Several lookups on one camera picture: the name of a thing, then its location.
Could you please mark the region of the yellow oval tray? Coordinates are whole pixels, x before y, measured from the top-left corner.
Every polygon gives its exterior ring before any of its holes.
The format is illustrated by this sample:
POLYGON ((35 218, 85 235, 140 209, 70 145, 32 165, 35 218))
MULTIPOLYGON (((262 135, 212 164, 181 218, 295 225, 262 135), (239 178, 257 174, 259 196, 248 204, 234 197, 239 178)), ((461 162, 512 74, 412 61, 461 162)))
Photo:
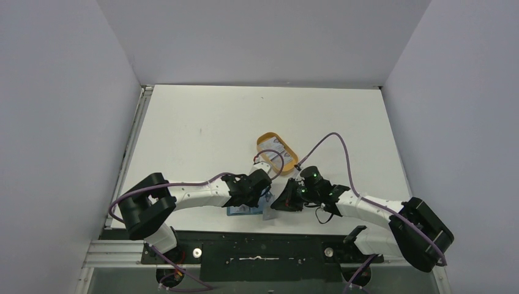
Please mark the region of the yellow oval tray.
POLYGON ((260 135, 256 140, 256 148, 258 155, 255 158, 270 164, 273 172, 287 176, 295 171, 299 158, 278 134, 267 132, 260 135))

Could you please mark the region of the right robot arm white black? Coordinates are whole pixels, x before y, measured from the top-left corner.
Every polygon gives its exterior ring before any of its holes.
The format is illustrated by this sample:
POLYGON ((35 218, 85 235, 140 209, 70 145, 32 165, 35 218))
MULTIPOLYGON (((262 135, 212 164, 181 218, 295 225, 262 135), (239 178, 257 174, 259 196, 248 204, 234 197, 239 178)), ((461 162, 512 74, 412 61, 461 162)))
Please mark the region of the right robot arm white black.
POLYGON ((290 178, 279 197, 271 204, 278 211, 302 211, 307 203, 338 217, 351 217, 385 229, 386 233, 360 233, 344 245, 346 257, 354 262, 366 255, 403 257, 415 269, 429 273, 445 266, 446 250, 453 233, 420 198, 407 201, 361 196, 353 188, 332 184, 316 166, 303 169, 290 178))

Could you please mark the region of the blue leather card holder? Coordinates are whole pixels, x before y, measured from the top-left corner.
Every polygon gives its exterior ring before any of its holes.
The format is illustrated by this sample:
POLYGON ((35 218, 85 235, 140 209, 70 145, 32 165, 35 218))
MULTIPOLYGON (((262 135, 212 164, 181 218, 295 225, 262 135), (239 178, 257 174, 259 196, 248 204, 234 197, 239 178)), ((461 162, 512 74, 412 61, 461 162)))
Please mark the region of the blue leather card holder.
POLYGON ((227 207, 226 215, 227 216, 251 216, 251 215, 262 215, 263 216, 263 206, 266 202, 272 203, 275 200, 275 196, 270 192, 269 189, 265 189, 263 191, 262 196, 259 198, 257 207, 249 207, 247 205, 227 207))

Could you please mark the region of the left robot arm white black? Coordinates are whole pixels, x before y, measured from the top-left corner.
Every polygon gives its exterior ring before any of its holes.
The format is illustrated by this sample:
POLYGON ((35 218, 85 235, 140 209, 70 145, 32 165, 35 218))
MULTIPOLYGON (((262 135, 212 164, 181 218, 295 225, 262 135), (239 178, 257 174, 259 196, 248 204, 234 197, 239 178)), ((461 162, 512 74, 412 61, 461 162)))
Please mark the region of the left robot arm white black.
POLYGON ((181 245, 165 223, 171 213, 204 206, 255 208, 271 184, 262 168, 248 175, 221 173, 195 183, 170 183, 161 173, 152 173, 115 200, 109 213, 118 208, 121 216, 112 217, 125 225, 129 239, 145 241, 164 262, 173 263, 181 255, 181 245))

